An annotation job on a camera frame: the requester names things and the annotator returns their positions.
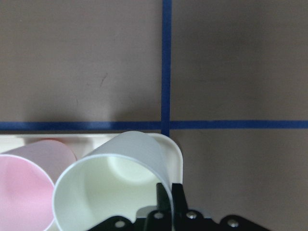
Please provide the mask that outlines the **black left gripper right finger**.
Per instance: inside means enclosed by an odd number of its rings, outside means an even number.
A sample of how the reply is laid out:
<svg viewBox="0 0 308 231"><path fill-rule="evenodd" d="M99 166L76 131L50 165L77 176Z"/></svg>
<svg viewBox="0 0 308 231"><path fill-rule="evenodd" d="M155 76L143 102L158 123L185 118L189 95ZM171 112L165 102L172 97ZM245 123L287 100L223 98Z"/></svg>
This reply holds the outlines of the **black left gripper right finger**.
<svg viewBox="0 0 308 231"><path fill-rule="evenodd" d="M172 184L173 206L176 214L185 214L188 211L188 205L183 189L180 183Z"/></svg>

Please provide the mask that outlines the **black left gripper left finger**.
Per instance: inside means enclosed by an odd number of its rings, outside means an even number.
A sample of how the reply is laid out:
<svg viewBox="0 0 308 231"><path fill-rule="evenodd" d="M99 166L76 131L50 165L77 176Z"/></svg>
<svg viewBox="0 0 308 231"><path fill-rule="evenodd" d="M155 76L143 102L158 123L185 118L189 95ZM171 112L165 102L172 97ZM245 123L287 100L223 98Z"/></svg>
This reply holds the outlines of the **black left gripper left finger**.
<svg viewBox="0 0 308 231"><path fill-rule="evenodd" d="M156 208L165 217L172 218L172 206L168 193L162 183L156 184Z"/></svg>

